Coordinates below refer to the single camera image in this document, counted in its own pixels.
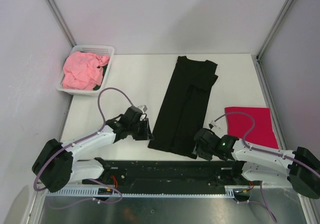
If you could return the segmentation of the black t-shirt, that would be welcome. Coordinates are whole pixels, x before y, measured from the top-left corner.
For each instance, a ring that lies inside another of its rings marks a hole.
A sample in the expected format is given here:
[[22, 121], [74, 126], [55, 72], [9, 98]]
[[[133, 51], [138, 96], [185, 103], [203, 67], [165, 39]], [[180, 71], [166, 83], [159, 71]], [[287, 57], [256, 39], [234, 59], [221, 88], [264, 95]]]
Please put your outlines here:
[[179, 56], [148, 148], [196, 159], [195, 134], [203, 127], [218, 65]]

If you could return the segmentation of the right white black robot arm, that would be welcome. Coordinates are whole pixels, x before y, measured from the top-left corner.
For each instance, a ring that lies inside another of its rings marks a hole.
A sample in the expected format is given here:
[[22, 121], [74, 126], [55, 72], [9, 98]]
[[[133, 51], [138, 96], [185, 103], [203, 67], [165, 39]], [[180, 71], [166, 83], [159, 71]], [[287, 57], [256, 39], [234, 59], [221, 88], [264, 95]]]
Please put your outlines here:
[[214, 156], [234, 161], [230, 178], [242, 185], [245, 181], [260, 181], [294, 191], [310, 199], [320, 197], [320, 161], [310, 150], [280, 150], [247, 144], [234, 136], [217, 136], [212, 130], [200, 129], [194, 136], [195, 153], [202, 159]]

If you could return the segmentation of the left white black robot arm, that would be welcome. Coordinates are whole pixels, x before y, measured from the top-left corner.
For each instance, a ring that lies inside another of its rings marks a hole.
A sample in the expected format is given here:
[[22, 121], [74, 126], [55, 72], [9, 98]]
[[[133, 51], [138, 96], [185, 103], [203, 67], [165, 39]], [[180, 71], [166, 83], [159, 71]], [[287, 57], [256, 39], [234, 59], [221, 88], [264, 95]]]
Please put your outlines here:
[[110, 180], [110, 166], [102, 158], [82, 161], [81, 157], [90, 151], [132, 136], [136, 141], [152, 140], [147, 107], [131, 106], [124, 114], [106, 120], [104, 126], [78, 140], [59, 142], [47, 141], [31, 170], [36, 178], [51, 193], [67, 184], [94, 179], [100, 184]]

